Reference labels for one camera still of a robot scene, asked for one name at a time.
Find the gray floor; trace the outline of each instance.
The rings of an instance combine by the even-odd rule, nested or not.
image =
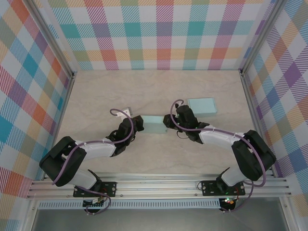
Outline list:
[[[83,210],[40,210],[33,231],[286,231],[279,199],[251,199],[241,210],[109,209],[97,216]]]

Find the light blue sponge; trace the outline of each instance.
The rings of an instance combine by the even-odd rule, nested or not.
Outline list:
[[[142,132],[145,133],[167,133],[167,127],[164,125],[163,116],[154,116],[154,115],[142,115],[143,118],[143,127]]]
[[[215,116],[217,113],[214,98],[189,99],[188,105],[195,117]]]

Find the beige table surface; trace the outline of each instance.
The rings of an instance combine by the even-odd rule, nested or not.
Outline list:
[[[218,113],[199,121],[237,132],[253,129],[237,71],[80,71],[58,140],[102,139],[121,122],[111,108],[131,107],[133,116],[164,116],[176,99],[214,97]],[[119,156],[85,161],[81,169],[121,173],[220,173],[235,164],[232,152],[167,134],[137,133]]]

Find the plaid wall panel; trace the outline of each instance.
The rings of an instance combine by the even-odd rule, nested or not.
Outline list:
[[[239,66],[239,69],[242,69],[242,68],[243,68],[243,66],[244,66],[244,64],[245,64],[245,62],[246,62],[246,60],[247,60],[247,57],[248,57],[248,55],[250,54],[251,49],[254,47],[256,41],[257,41],[258,38],[259,38],[259,35],[260,35],[261,31],[262,31],[263,28],[264,28],[265,22],[267,21],[267,19],[268,19],[269,16],[270,16],[270,13],[271,13],[271,11],[272,11],[272,9],[273,9],[273,7],[274,7],[275,2],[276,2],[276,0],[271,0],[271,1],[270,1],[270,4],[269,4],[268,8],[266,9],[265,14],[263,15],[263,18],[262,18],[262,20],[261,20],[261,22],[260,22],[260,24],[259,24],[259,26],[258,26],[258,28],[257,28],[257,30],[256,30],[256,32],[255,32],[255,34],[254,34],[252,40],[250,41],[249,47],[248,47],[248,49],[247,49],[247,51],[246,51],[246,53],[245,53],[245,55],[244,55],[244,58],[243,58],[243,60],[242,60],[242,62],[241,62],[241,64],[240,64],[240,66]]]
[[[289,0],[247,82],[264,135],[308,225],[308,1]]]
[[[0,0],[0,231],[14,231],[69,78],[22,0]]]
[[[70,58],[70,56],[68,55],[67,51],[65,50],[64,48],[64,45],[63,43],[61,42],[60,38],[59,38],[59,35],[57,34],[56,30],[54,29],[49,17],[47,16],[46,14],[46,11],[45,9],[43,8],[40,0],[34,0],[35,4],[37,5],[37,7],[39,8],[39,11],[41,13],[41,15],[43,16],[46,24],[49,26],[49,29],[51,31],[51,33],[53,34],[53,37],[55,38],[55,40],[57,41],[58,43],[58,46],[59,48],[61,49],[61,51],[63,52],[63,55],[65,56],[66,60],[67,60],[67,63],[69,64],[70,68],[72,70],[75,70],[73,64],[72,64],[72,60]]]
[[[264,0],[48,2],[83,70],[221,70],[238,69]]]

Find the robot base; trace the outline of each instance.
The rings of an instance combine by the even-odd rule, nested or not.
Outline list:
[[[110,197],[116,196],[116,182],[100,182],[101,193],[105,193]],[[82,189],[75,187],[73,197],[100,197],[97,194],[83,191]]]
[[[235,184],[233,187],[228,187],[223,193],[217,187],[216,180],[203,180],[201,181],[201,189],[203,196],[243,196],[245,195],[245,188],[242,182]]]

